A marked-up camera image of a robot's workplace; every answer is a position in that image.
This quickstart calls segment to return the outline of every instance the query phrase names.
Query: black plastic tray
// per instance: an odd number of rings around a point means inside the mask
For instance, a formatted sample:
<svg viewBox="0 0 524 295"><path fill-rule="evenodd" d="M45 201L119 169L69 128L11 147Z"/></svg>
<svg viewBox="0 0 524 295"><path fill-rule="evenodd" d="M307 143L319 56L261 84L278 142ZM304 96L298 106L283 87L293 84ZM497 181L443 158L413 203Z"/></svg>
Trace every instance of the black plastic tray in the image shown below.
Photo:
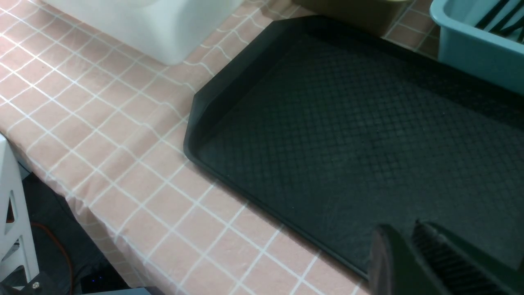
<svg viewBox="0 0 524 295"><path fill-rule="evenodd" d="M194 98L187 157L364 278L436 222L517 268L523 97L323 17L272 23Z"/></svg>

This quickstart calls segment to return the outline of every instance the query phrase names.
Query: white plastic bin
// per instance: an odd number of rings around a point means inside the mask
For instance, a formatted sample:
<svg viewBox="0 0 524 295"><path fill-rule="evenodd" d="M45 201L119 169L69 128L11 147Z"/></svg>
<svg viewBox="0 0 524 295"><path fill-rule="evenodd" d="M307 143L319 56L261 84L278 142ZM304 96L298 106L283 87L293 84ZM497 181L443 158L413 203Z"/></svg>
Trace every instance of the white plastic bin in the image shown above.
<svg viewBox="0 0 524 295"><path fill-rule="evenodd" d="M486 31L475 28L498 1L433 0L431 17L441 26L439 61L524 94L524 45L513 41L520 30L510 39L488 32L520 0L510 0ZM521 10L508 25L524 15Z"/></svg>
<svg viewBox="0 0 524 295"><path fill-rule="evenodd" d="M43 0L157 59L184 60L242 0Z"/></svg>

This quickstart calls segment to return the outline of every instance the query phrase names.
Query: black device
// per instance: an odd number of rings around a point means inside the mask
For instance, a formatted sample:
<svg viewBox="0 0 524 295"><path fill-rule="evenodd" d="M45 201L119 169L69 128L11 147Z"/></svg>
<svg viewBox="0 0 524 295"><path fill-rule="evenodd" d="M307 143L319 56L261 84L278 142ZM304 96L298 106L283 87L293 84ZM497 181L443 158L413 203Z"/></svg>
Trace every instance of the black device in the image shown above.
<svg viewBox="0 0 524 295"><path fill-rule="evenodd" d="M84 294L129 289L111 265L83 277L80 279L80 285Z"/></svg>

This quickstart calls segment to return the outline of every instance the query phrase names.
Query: pink tiled tablecloth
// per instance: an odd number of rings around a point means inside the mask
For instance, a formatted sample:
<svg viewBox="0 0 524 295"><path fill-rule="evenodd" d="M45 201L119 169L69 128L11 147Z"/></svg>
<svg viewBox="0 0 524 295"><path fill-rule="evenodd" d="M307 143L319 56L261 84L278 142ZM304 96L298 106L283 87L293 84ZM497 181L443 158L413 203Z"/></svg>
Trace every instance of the pink tiled tablecloth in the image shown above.
<svg viewBox="0 0 524 295"><path fill-rule="evenodd" d="M417 0L388 38L434 56L429 3ZM365 294L356 276L182 153L193 94L271 21L306 14L290 0L247 1L166 67L37 0L0 0L0 132L132 287Z"/></svg>

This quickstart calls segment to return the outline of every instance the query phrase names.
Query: black cable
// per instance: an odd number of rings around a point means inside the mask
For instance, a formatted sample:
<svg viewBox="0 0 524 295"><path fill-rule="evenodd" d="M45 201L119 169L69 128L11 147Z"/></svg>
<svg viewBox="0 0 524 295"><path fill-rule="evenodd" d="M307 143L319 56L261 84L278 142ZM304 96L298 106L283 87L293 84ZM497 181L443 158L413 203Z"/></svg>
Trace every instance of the black cable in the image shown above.
<svg viewBox="0 0 524 295"><path fill-rule="evenodd" d="M500 0L475 26L481 30L485 29L497 14L508 4L509 0Z"/></svg>

